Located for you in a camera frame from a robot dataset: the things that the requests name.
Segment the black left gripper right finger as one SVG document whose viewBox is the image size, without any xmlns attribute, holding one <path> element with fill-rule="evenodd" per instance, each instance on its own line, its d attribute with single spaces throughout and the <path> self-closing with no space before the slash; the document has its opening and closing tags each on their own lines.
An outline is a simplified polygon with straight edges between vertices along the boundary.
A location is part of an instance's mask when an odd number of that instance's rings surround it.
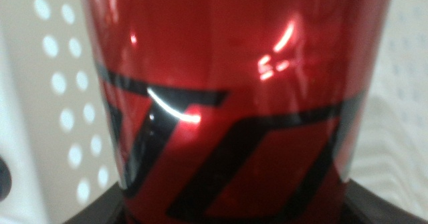
<svg viewBox="0 0 428 224">
<path fill-rule="evenodd" d="M 427 224 L 350 180 L 339 218 L 340 224 Z"/>
</svg>

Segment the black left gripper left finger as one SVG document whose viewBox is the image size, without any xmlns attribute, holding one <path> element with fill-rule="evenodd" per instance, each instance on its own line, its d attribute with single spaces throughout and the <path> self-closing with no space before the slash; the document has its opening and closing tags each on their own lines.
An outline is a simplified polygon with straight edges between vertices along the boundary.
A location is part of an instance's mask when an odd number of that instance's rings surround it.
<svg viewBox="0 0 428 224">
<path fill-rule="evenodd" d="M 127 224 L 122 193 L 114 183 L 104 194 L 65 224 Z"/>
</svg>

